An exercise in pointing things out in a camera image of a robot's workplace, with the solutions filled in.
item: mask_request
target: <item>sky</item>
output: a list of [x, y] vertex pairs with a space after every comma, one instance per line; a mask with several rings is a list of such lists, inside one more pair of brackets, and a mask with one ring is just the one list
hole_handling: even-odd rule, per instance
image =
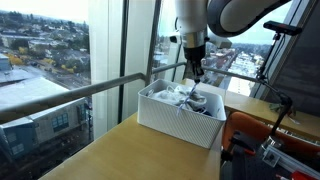
[[[26, 14], [42, 15], [78, 23], [88, 22], [89, 0], [0, 0], [0, 10], [18, 11]], [[174, 0], [164, 0], [159, 21], [159, 35], [174, 31]], [[269, 20], [283, 22], [291, 2], [274, 10], [245, 33], [229, 38], [233, 43], [271, 44], [274, 32], [263, 28]]]
[[32, 13], [79, 23], [88, 21], [88, 0], [0, 0], [0, 10]]

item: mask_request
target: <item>table surface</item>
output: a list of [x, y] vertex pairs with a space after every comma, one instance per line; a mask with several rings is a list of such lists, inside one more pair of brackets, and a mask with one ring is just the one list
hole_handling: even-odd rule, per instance
[[211, 150], [137, 123], [116, 126], [41, 179], [219, 179], [221, 132]]
[[[182, 84], [193, 86], [194, 81], [191, 79], [185, 79]], [[203, 83], [200, 83], [197, 86], [197, 89], [221, 95], [226, 110], [231, 112], [240, 111], [268, 124], [274, 124], [278, 119], [278, 113], [269, 109], [269, 102], [247, 97]], [[294, 123], [289, 119], [289, 117], [285, 116], [279, 127], [312, 140], [320, 141], [319, 117], [303, 112], [297, 112], [294, 119], [300, 124]]]

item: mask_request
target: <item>white plastic bin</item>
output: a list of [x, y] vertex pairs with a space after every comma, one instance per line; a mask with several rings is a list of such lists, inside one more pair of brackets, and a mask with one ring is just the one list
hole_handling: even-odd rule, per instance
[[196, 89], [200, 95], [207, 98], [205, 108], [212, 117], [186, 109], [182, 109], [177, 115], [177, 106], [146, 96], [152, 89], [156, 93], [168, 86], [188, 87], [159, 79], [139, 91], [138, 123], [204, 148], [211, 148], [226, 121], [222, 97]]

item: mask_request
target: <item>wall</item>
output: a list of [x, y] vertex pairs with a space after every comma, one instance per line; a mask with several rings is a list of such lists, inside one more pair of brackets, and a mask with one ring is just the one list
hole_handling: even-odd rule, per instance
[[[289, 95], [297, 110], [320, 116], [320, 3], [317, 3], [275, 79], [274, 87]], [[267, 101], [279, 102], [272, 93]]]

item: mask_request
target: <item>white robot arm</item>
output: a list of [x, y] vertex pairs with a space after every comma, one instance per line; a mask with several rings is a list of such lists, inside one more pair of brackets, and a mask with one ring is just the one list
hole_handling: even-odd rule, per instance
[[263, 16], [289, 1], [175, 0], [177, 29], [185, 58], [191, 61], [195, 77], [203, 75], [201, 59], [205, 56], [206, 41], [211, 39], [218, 47], [231, 46], [226, 37], [245, 32]]

